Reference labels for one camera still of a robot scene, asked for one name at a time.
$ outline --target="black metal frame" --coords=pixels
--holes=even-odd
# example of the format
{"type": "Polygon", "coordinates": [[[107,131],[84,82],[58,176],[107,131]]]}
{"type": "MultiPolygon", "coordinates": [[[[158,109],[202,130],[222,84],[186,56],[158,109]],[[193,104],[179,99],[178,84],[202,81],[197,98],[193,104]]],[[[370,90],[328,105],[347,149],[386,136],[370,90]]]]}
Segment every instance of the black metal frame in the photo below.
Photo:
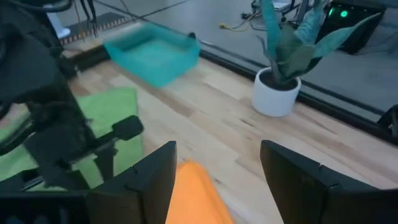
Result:
{"type": "MultiPolygon", "coordinates": [[[[114,9],[114,10],[117,10],[117,11],[119,11],[121,13],[127,14],[127,15],[129,15],[131,17],[136,18],[136,19],[142,20],[144,22],[150,22],[152,24],[164,27],[164,28],[166,28],[168,30],[171,30],[173,32],[181,33],[181,32],[179,32],[177,30],[170,29],[170,28],[168,28],[166,26],[162,26],[162,25],[157,24],[155,22],[148,21],[147,19],[144,18],[145,16],[141,16],[140,17],[140,16],[137,16],[137,15],[132,14],[130,12],[126,12],[126,11],[123,11],[121,9],[118,9],[118,8],[116,8],[114,6],[110,6],[110,5],[106,4],[106,3],[100,2],[98,0],[94,0],[94,1],[99,3],[99,4],[102,4],[104,6],[110,7],[112,9],[114,9]]],[[[250,63],[252,65],[255,65],[257,67],[262,67],[262,68],[267,67],[266,65],[262,65],[260,63],[257,63],[255,61],[253,61],[253,60],[250,60],[248,58],[244,58],[241,55],[236,55],[236,54],[234,54],[234,53],[232,53],[232,52],[230,52],[228,50],[222,49],[222,48],[217,47],[215,45],[211,45],[211,44],[206,43],[206,42],[201,42],[201,43],[203,45],[209,47],[209,48],[218,50],[218,51],[220,51],[220,52],[222,52],[224,54],[230,55],[232,57],[236,57],[236,58],[238,58],[240,60],[243,60],[243,61],[245,61],[247,63],[250,63]]],[[[215,64],[217,64],[217,65],[219,65],[221,67],[227,68],[228,70],[231,70],[234,73],[237,73],[238,75],[241,75],[241,76],[243,76],[245,78],[248,78],[248,79],[250,79],[252,81],[254,81],[254,78],[255,78],[256,73],[257,73],[254,70],[251,70],[251,69],[246,68],[244,66],[238,65],[237,63],[234,63],[234,62],[231,62],[229,60],[226,60],[226,59],[224,59],[224,58],[222,58],[222,57],[220,57],[218,55],[215,55],[215,54],[213,54],[213,53],[211,53],[211,52],[209,52],[207,50],[201,49],[200,57],[202,57],[204,59],[207,59],[207,60],[209,60],[209,61],[211,61],[211,62],[213,62],[213,63],[215,63],[215,64]]],[[[80,71],[85,70],[87,68],[90,68],[90,67],[96,65],[97,63],[101,63],[101,62],[103,62],[105,60],[109,60],[109,59],[110,59],[110,57],[109,57],[108,53],[106,52],[106,49],[102,45],[98,46],[98,47],[95,47],[95,48],[93,48],[93,49],[91,49],[89,51],[83,52],[83,53],[81,53],[81,54],[79,54],[79,55],[77,55],[77,56],[72,58],[73,62],[75,63],[75,65],[77,65],[77,67],[80,69],[80,71]]],[[[330,95],[332,97],[335,97],[336,99],[345,101],[347,103],[351,103],[352,105],[357,106],[358,108],[364,109],[366,111],[370,111],[370,112],[372,112],[374,114],[378,114],[378,115],[383,115],[384,114],[383,111],[381,111],[381,110],[379,110],[377,108],[373,108],[372,106],[365,105],[363,103],[360,103],[360,102],[357,102],[355,100],[349,99],[349,98],[347,98],[347,97],[345,97],[343,95],[340,95],[338,93],[332,92],[330,90],[326,90],[326,89],[324,89],[322,87],[316,86],[316,85],[311,84],[309,82],[303,81],[302,83],[303,83],[303,85],[306,85],[306,86],[308,86],[310,88],[313,88],[314,90],[317,90],[317,91],[322,92],[324,94],[327,94],[327,95],[330,95]]],[[[357,114],[354,114],[354,113],[352,113],[352,112],[350,112],[348,110],[345,110],[343,108],[339,108],[339,107],[337,107],[337,106],[335,106],[335,105],[333,105],[331,103],[328,103],[328,102],[326,102],[324,100],[321,100],[321,99],[319,99],[317,97],[314,97],[314,96],[311,96],[311,95],[309,95],[307,93],[304,93],[303,91],[299,92],[298,97],[297,97],[297,101],[301,102],[301,103],[303,103],[303,104],[305,104],[305,105],[307,105],[307,106],[309,106],[311,108],[314,108],[314,109],[316,109],[316,110],[318,110],[318,111],[320,111],[322,113],[325,113],[325,114],[327,114],[327,115],[329,115],[329,116],[331,116],[333,118],[336,118],[336,119],[338,119],[338,120],[340,120],[340,121],[342,121],[342,122],[344,122],[344,123],[346,123],[346,124],[348,124],[348,125],[350,125],[350,126],[352,126],[354,128],[360,129],[360,130],[362,130],[362,131],[364,131],[366,133],[369,133],[369,134],[371,134],[371,135],[373,135],[373,136],[375,136],[375,137],[377,137],[379,139],[385,140],[385,141],[387,141],[387,142],[389,142],[391,144],[394,144],[394,145],[398,146],[398,138],[394,138],[392,136],[391,131],[389,131],[386,128],[383,128],[382,126],[378,125],[374,121],[365,119],[365,118],[363,118],[363,117],[361,117],[361,116],[359,116],[357,114]]]]}

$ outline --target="green light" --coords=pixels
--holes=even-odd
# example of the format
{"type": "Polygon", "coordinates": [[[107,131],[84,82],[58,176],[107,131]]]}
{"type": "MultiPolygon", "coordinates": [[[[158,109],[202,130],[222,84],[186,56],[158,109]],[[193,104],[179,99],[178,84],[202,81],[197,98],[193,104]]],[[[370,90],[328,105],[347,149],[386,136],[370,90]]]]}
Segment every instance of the green light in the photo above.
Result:
{"type": "Polygon", "coordinates": [[[346,10],[344,10],[343,12],[340,13],[341,17],[346,17],[348,15],[348,12],[346,10]]]}
{"type": "Polygon", "coordinates": [[[330,9],[329,11],[329,16],[331,16],[333,14],[333,12],[335,11],[335,8],[330,9]]]}

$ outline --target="potted plant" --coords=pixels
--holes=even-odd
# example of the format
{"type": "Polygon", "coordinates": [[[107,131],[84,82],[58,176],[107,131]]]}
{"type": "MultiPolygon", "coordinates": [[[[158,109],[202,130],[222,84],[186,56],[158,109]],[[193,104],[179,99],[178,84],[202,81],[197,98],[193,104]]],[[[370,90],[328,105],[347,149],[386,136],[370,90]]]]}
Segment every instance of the potted plant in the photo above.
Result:
{"type": "Polygon", "coordinates": [[[300,76],[312,70],[323,56],[336,50],[360,25],[336,30],[315,43],[322,25],[325,1],[315,0],[313,9],[294,29],[279,25],[272,0],[262,0],[262,17],[267,27],[267,41],[259,37],[270,67],[258,71],[252,104],[258,112],[274,117],[288,115],[301,87],[300,76]]]}

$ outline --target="white pot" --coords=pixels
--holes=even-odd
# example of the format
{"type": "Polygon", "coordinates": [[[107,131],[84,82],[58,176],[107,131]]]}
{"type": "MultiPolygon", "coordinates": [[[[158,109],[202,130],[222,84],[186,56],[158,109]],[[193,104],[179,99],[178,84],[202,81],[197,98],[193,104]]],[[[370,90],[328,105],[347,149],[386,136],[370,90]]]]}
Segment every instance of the white pot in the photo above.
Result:
{"type": "Polygon", "coordinates": [[[295,88],[281,91],[268,87],[261,82],[260,75],[272,75],[271,68],[263,68],[257,72],[252,98],[253,107],[258,112],[268,116],[281,117],[288,115],[292,111],[296,97],[299,94],[300,79],[296,78],[297,86],[295,88]]]}

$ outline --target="black device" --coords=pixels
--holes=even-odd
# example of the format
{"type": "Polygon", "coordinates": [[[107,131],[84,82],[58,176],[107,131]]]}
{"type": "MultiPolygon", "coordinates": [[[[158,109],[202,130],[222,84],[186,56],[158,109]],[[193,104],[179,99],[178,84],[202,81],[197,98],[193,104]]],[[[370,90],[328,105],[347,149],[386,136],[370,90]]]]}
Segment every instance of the black device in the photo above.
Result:
{"type": "Polygon", "coordinates": [[[335,30],[354,26],[369,16],[381,13],[380,16],[357,28],[339,48],[349,54],[355,54],[366,45],[385,11],[385,6],[374,1],[334,0],[327,7],[326,18],[319,31],[317,42],[335,30]]]}
{"type": "Polygon", "coordinates": [[[272,141],[261,164],[285,224],[398,223],[398,189],[379,190],[272,141]]]}
{"type": "Polygon", "coordinates": [[[92,190],[0,193],[6,224],[163,224],[176,170],[176,144],[168,142],[92,190]]]}
{"type": "MultiPolygon", "coordinates": [[[[37,1],[43,4],[48,1],[37,1]]],[[[113,178],[114,142],[127,141],[143,131],[138,117],[113,125],[113,131],[94,136],[85,115],[71,93],[65,77],[76,73],[74,64],[50,32],[28,11],[47,9],[18,0],[0,1],[0,119],[13,103],[26,104],[30,115],[5,139],[0,156],[24,144],[38,168],[25,170],[0,182],[0,190],[27,190],[44,181],[47,187],[86,190],[88,184],[72,164],[88,154],[104,180],[113,178]]],[[[51,11],[72,5],[66,0],[51,11]]]]}

